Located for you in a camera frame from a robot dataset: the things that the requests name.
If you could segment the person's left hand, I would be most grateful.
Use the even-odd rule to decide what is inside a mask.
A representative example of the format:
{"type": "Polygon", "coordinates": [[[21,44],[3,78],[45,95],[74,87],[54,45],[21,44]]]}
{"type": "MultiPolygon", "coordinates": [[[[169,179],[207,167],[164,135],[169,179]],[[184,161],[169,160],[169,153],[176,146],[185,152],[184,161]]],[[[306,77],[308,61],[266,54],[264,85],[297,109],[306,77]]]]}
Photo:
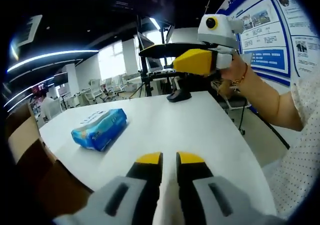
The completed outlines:
{"type": "Polygon", "coordinates": [[[153,216],[153,225],[184,225],[185,219],[176,181],[160,185],[159,200],[153,216]]]}

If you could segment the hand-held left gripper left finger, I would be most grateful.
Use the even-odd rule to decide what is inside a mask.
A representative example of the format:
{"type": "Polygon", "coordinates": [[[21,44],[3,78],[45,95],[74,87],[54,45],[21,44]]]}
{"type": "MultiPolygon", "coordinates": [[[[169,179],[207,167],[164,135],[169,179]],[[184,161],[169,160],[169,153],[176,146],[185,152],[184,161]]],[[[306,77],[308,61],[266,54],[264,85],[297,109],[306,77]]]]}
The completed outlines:
{"type": "Polygon", "coordinates": [[[56,217],[56,225],[151,225],[160,197],[163,153],[139,157],[125,176],[93,192],[84,208],[56,217]]]}

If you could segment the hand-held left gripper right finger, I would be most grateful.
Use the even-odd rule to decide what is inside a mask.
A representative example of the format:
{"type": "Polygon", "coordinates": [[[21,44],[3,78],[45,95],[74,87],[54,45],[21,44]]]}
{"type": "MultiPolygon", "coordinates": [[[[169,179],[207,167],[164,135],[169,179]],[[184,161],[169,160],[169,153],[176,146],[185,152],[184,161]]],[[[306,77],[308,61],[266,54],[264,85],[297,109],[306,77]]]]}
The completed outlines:
{"type": "Polygon", "coordinates": [[[276,225],[274,215],[257,211],[249,197],[205,161],[188,152],[176,154],[179,199],[187,225],[276,225]]]}

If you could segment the person's right hand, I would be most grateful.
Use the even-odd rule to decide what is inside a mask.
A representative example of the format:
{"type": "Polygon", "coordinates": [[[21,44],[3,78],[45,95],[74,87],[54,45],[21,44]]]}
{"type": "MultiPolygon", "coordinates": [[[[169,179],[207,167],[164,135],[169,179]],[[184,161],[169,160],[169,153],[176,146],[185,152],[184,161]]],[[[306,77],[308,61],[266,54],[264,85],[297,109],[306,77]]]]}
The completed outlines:
{"type": "Polygon", "coordinates": [[[220,70],[221,77],[225,80],[240,84],[244,81],[248,71],[248,65],[241,56],[235,51],[232,54],[232,61],[228,68],[220,70]]]}

